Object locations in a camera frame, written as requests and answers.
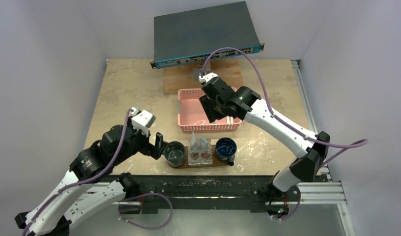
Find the beige tabletop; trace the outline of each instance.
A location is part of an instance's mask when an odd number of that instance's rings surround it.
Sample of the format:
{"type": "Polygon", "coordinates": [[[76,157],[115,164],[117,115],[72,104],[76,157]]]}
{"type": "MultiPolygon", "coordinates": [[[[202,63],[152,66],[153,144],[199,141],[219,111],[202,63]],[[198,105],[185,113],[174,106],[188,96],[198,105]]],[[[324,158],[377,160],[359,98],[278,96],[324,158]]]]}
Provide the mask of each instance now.
{"type": "MultiPolygon", "coordinates": [[[[125,112],[138,107],[153,113],[157,119],[150,128],[151,142],[155,133],[167,142],[187,145],[191,134],[177,125],[177,95],[163,95],[163,70],[152,69],[149,59],[110,59],[96,102],[85,147],[101,139],[112,126],[122,124],[125,112]]],[[[290,60],[255,59],[264,79],[272,106],[299,125],[309,128],[301,95],[290,60]]],[[[239,59],[244,85],[263,94],[254,69],[239,59]]],[[[212,139],[233,138],[238,146],[235,165],[225,167],[174,169],[164,157],[154,160],[138,153],[114,168],[113,174],[136,175],[273,175],[293,160],[293,154],[279,141],[247,122],[234,132],[202,134],[212,139]]]]}

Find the gray wall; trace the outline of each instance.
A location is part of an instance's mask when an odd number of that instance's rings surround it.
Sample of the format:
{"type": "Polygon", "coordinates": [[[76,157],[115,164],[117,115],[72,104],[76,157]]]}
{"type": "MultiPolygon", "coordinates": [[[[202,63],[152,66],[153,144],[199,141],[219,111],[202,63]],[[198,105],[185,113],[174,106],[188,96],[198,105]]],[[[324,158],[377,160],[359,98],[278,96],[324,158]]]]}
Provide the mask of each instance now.
{"type": "Polygon", "coordinates": [[[300,66],[319,129],[370,140],[329,165],[357,235],[401,235],[401,0],[338,1],[300,66]]]}
{"type": "Polygon", "coordinates": [[[104,64],[75,0],[0,1],[0,235],[82,149],[104,64]]]}
{"type": "MultiPolygon", "coordinates": [[[[153,18],[239,0],[78,0],[107,58],[153,58],[153,18]]],[[[247,0],[259,58],[300,59],[333,0],[247,0]]]]}

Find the wooden table surface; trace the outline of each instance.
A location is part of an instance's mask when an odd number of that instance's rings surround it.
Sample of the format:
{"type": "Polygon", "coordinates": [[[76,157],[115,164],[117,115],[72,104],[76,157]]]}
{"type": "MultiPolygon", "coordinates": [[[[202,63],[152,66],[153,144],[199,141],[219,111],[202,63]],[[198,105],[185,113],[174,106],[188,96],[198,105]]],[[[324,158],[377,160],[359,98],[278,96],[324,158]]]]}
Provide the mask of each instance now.
{"type": "MultiPolygon", "coordinates": [[[[110,59],[90,123],[85,147],[101,139],[112,126],[122,124],[127,109],[135,106],[153,113],[157,119],[150,128],[167,142],[187,145],[191,134],[177,125],[177,95],[163,95],[163,70],[152,69],[149,59],[110,59]]],[[[290,60],[255,59],[272,106],[299,125],[309,128],[305,109],[290,60]]],[[[263,94],[254,69],[239,59],[244,85],[263,94]]],[[[159,160],[138,153],[114,168],[113,174],[136,175],[273,175],[294,158],[279,141],[247,122],[234,132],[207,133],[214,144],[218,138],[230,137],[238,146],[235,165],[225,167],[174,169],[162,156],[159,160]]]]}

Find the pink basket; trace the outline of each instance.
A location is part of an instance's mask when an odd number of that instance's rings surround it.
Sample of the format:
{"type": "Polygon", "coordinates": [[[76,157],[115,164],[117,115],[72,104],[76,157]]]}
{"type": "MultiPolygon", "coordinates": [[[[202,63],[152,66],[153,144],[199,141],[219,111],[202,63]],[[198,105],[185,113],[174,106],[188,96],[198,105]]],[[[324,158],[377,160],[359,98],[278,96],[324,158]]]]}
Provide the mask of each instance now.
{"type": "Polygon", "coordinates": [[[177,124],[183,132],[225,132],[236,130],[240,125],[239,118],[228,123],[227,118],[222,118],[210,124],[199,98],[205,93],[200,88],[181,89],[177,92],[177,124]]]}

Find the robotic arm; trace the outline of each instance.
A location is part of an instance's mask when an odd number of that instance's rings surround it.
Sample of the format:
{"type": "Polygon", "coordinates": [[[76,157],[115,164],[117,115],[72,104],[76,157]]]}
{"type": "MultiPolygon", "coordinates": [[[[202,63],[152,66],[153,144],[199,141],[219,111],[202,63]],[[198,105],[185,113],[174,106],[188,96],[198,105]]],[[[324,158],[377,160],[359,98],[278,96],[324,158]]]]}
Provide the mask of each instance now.
{"type": "Polygon", "coordinates": [[[136,108],[132,108],[129,115],[124,142],[119,155],[108,171],[95,181],[76,185],[59,193],[61,188],[69,184],[96,176],[108,165],[118,146],[123,129],[122,125],[113,126],[108,132],[104,133],[101,140],[81,151],[70,164],[69,170],[58,186],[37,208],[30,212],[19,213],[16,216],[15,220],[20,229],[27,227],[30,231],[29,236],[67,236],[69,235],[69,228],[76,227],[95,212],[125,197],[135,197],[139,194],[139,185],[133,180],[131,174],[123,173],[111,182],[105,191],[95,192],[86,198],[86,201],[77,202],[77,199],[91,189],[103,176],[112,173],[114,166],[137,152],[151,156],[156,160],[161,157],[165,146],[168,144],[163,141],[163,135],[156,134],[155,145],[149,142],[150,131],[148,128],[153,124],[156,117],[148,111],[139,111],[136,108]],[[44,204],[46,204],[44,209],[33,220],[34,215],[44,204]]]}
{"type": "MultiPolygon", "coordinates": [[[[217,74],[209,73],[199,77],[205,96],[199,98],[209,122],[226,116],[240,118],[263,129],[282,142],[293,152],[294,161],[276,173],[269,185],[270,190],[286,192],[299,182],[312,182],[326,158],[328,147],[307,140],[280,123],[268,111],[267,104],[260,95],[248,87],[240,87],[234,92],[217,74]]],[[[330,136],[316,134],[289,120],[276,110],[274,114],[285,122],[301,130],[308,137],[329,142],[330,136]]]]}

